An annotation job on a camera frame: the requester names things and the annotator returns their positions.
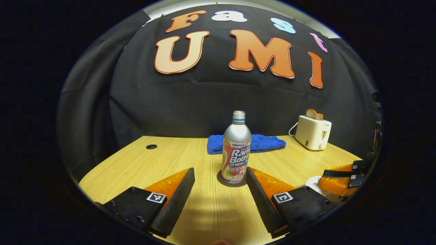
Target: table surface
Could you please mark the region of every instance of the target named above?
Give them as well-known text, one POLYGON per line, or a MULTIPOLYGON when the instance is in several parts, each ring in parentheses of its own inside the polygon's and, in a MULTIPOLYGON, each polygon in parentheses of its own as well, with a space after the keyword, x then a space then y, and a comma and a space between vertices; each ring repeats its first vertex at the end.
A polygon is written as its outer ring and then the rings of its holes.
MULTIPOLYGON (((311 151, 293 136, 278 138, 286 141, 286 148, 250 153, 248 166, 295 187, 322 175, 326 168, 361 160, 332 144, 327 144, 325 150, 311 151)), ((209 245, 224 239, 233 245, 256 245, 282 238, 272 239, 266 231, 247 185, 227 187, 217 181, 222 154, 209 155, 207 141, 143 136, 96 166, 79 186, 92 201, 106 203, 131 186, 145 188, 194 167, 191 194, 171 235, 163 240, 177 245, 209 245), (150 144, 157 148, 146 149, 150 144)))

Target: orange letter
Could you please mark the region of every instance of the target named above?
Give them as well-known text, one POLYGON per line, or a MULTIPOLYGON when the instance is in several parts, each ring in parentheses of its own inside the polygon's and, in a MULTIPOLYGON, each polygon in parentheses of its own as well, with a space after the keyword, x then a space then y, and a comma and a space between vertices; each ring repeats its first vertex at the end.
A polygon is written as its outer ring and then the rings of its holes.
POLYGON ((321 63, 323 60, 312 52, 309 52, 309 56, 312 58, 312 78, 310 79, 310 84, 313 87, 323 88, 323 81, 321 81, 321 63))
POLYGON ((236 56, 229 63, 230 68, 235 70, 251 71, 254 67, 249 60, 249 54, 256 61, 257 67, 265 71, 274 57, 274 65, 271 72, 274 75, 294 78, 291 68, 289 48, 291 44, 281 38, 272 38, 267 46, 264 46, 259 38, 250 31, 232 30, 230 33, 236 36, 236 56))
POLYGON ((158 72, 164 74, 178 73, 192 68, 200 60, 203 39, 208 35, 208 31, 197 31, 186 35, 186 38, 190 39, 188 54, 181 61, 173 61, 171 59, 174 43, 180 37, 168 37, 160 40, 156 43, 157 52, 154 67, 158 72))
POLYGON ((186 21, 190 20, 190 21, 194 21, 198 19, 198 15, 199 14, 205 14, 206 11, 204 10, 200 10, 200 11, 195 11, 192 13, 188 13, 188 14, 184 14, 184 15, 180 15, 177 17, 174 17, 172 19, 173 21, 173 25, 166 31, 167 33, 170 31, 174 31, 180 28, 184 28, 187 26, 190 26, 191 23, 186 23, 186 21))

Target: bottle label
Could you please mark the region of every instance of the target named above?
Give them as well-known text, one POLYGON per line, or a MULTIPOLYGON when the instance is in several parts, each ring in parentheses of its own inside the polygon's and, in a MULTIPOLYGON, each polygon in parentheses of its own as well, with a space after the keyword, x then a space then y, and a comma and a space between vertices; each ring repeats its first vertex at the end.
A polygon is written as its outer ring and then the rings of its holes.
POLYGON ((229 183, 241 182, 244 178, 250 154, 251 141, 235 143, 224 139, 222 148, 222 178, 229 183))

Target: black cloth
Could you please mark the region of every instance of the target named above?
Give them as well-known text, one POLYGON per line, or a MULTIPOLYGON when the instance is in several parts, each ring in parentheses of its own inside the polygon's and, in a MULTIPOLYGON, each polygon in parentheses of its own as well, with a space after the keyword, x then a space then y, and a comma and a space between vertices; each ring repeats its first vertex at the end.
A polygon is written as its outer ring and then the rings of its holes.
POLYGON ((180 10, 157 18, 140 28, 121 54, 110 86, 110 114, 119 147, 142 135, 204 137, 222 134, 231 123, 233 110, 246 112, 246 124, 253 134, 286 135, 307 109, 324 114, 332 122, 329 142, 361 158, 372 150, 376 121, 381 119, 371 93, 377 90, 369 70, 342 39, 331 39, 295 20, 274 12, 241 5, 207 5, 180 10), (169 33, 172 18, 206 10, 188 27, 169 33), (238 11, 246 22, 214 21, 215 12, 238 11), (291 23, 296 34, 281 31, 270 18, 291 23), (264 45, 273 37, 289 41, 293 79, 229 67, 235 58, 236 39, 231 30, 248 30, 264 45), (177 74, 161 74, 154 67, 156 43, 179 36, 172 59, 185 58, 188 33, 209 31, 204 38, 199 62, 177 74), (315 33, 328 49, 315 42, 315 33), (312 61, 308 52, 323 60, 318 89, 310 84, 312 61))
POLYGON ((118 149, 109 88, 123 48, 150 17, 142 10, 94 41, 72 68, 61 92, 57 135, 67 170, 80 181, 118 149))

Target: dark coaster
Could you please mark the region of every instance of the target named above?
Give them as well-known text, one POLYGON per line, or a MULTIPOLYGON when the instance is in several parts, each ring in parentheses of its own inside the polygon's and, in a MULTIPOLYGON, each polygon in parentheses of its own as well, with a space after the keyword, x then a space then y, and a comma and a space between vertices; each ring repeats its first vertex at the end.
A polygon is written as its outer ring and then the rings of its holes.
POLYGON ((246 175, 244 175, 244 178, 242 179, 241 182, 238 182, 238 183, 229 183, 229 182, 223 180, 222 175, 221 175, 221 170, 219 170, 218 174, 217 174, 217 180, 218 180, 219 183, 221 183, 221 184, 223 184, 225 186, 228 186, 228 187, 240 187, 240 186, 244 186, 244 185, 247 184, 247 182, 245 181, 245 176, 246 175))

